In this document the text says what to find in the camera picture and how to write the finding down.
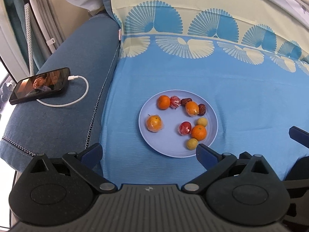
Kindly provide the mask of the small orange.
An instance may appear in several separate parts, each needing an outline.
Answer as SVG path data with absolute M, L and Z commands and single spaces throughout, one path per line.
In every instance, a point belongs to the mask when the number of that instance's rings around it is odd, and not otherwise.
M 157 107 L 161 110 L 166 110 L 170 107 L 170 97 L 167 95 L 161 95 L 157 99 Z

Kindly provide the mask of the dark red date right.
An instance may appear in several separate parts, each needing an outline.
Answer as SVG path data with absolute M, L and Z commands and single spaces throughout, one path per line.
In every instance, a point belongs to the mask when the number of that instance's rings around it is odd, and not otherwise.
M 199 116 L 204 116 L 206 113 L 206 106 L 204 104 L 199 104 Z

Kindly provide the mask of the dark red date left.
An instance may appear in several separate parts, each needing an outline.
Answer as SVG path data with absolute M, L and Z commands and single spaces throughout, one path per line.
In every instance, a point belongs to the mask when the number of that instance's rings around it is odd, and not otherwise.
M 185 106 L 188 102 L 192 102 L 191 98 L 183 98 L 181 99 L 181 105 Z

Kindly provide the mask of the yellow-green longan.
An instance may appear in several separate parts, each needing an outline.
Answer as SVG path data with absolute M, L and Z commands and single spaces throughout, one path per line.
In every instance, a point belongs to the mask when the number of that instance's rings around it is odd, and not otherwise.
M 186 147 L 188 150 L 194 150 L 196 149 L 197 145 L 199 144 L 199 141 L 195 138 L 191 138 L 186 142 Z
M 197 123 L 198 125 L 201 125 L 201 126 L 203 126 L 203 127 L 206 127 L 207 124 L 208 124 L 208 120 L 207 120 L 206 118 L 204 118 L 204 117 L 200 117 L 200 118 L 196 121 L 196 123 Z

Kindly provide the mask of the dark red date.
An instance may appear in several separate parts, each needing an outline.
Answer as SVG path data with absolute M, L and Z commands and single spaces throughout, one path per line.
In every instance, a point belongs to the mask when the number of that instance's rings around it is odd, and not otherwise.
M 185 106 L 188 102 L 192 102 L 191 98 L 183 98 L 181 99 L 181 105 Z
M 206 113 L 206 106 L 204 104 L 199 104 L 199 116 L 204 116 Z

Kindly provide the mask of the light blue round plate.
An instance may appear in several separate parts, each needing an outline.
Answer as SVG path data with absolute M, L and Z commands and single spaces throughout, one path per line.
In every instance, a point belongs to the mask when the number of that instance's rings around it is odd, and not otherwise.
M 204 104 L 206 106 L 206 113 L 204 117 L 207 119 L 206 126 L 207 135 L 200 143 L 210 146 L 218 133 L 218 119 L 212 106 L 201 96 L 189 91 L 183 90 L 167 90 L 160 92 L 150 99 L 148 99 L 142 106 L 138 125 L 140 133 L 144 141 L 155 151 L 162 155 L 173 158 L 189 158 L 196 154 L 196 150 L 189 150 L 186 147 L 186 142 L 189 140 L 189 135 L 182 136 L 178 127 L 182 122 L 190 122 L 195 125 L 199 116 L 191 117 L 186 113 L 184 107 L 179 106 L 176 109 L 171 107 L 166 110 L 161 110 L 157 107 L 157 99 L 161 95 L 178 96 L 180 99 L 191 98 L 194 102 Z M 163 128 L 158 132 L 151 132 L 148 130 L 146 120 L 151 115 L 158 115 L 163 121 Z

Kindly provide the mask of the blue sofa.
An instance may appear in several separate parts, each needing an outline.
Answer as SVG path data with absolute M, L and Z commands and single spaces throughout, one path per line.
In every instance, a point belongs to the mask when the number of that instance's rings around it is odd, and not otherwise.
M 18 104 L 1 138 L 1 158 L 23 172 L 37 154 L 59 158 L 99 142 L 101 116 L 120 52 L 110 0 L 52 54 L 40 73 L 69 68 L 76 79 L 60 94 Z

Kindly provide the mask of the black smartphone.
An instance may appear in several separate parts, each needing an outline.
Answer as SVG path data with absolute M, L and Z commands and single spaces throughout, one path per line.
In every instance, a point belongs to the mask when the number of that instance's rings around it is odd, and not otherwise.
M 61 68 L 20 80 L 10 98 L 11 105 L 35 101 L 62 93 L 68 86 L 69 68 Z

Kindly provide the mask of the small red fruit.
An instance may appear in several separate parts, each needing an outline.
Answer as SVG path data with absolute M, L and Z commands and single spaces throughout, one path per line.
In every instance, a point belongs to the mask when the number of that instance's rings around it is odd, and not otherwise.
M 182 122 L 178 127 L 178 132 L 182 136 L 189 135 L 192 131 L 192 125 L 190 122 Z

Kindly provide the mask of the bare orange on plate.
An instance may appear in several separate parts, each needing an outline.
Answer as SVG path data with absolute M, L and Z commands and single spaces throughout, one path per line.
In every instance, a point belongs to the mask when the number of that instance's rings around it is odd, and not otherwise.
M 196 125 L 191 131 L 191 137 L 197 141 L 202 141 L 207 136 L 207 130 L 203 125 Z

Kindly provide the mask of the wrapped orange on plate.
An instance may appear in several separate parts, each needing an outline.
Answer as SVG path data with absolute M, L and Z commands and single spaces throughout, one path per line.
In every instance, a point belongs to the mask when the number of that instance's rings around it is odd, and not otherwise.
M 146 127 L 150 132 L 159 132 L 163 128 L 163 120 L 159 115 L 149 115 L 146 119 Z

